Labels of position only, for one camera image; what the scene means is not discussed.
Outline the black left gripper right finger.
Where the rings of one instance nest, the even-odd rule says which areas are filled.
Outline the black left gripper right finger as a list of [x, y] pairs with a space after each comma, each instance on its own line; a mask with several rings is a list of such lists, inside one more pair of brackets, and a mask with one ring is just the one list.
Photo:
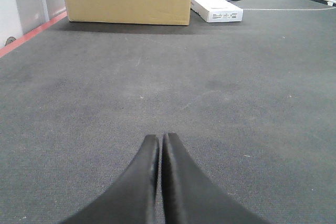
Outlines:
[[202, 172], [176, 133], [163, 136], [161, 188], [166, 223], [267, 223]]

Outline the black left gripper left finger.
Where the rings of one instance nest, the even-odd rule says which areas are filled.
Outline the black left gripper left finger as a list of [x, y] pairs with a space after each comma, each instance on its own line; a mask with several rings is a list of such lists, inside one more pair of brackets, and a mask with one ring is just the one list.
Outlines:
[[62, 223], [155, 223], [159, 140], [146, 135], [135, 157], [97, 199]]

